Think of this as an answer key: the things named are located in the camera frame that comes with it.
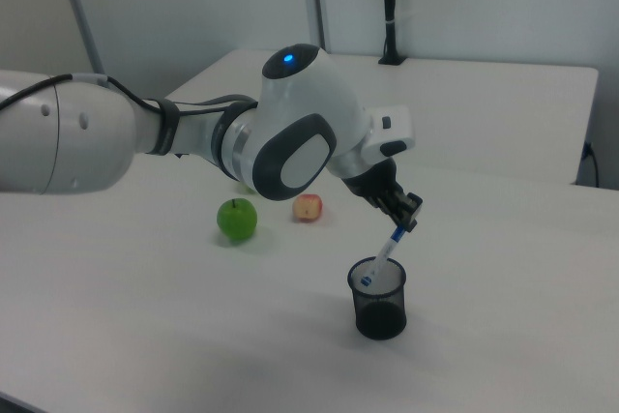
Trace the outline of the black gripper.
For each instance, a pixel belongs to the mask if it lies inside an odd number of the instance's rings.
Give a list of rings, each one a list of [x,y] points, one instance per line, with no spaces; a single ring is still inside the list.
[[[345,186],[372,207],[389,214],[396,226],[404,226],[407,232],[411,232],[417,225],[423,200],[414,193],[405,195],[396,175],[396,163],[393,159],[387,159],[363,174],[347,178]]]

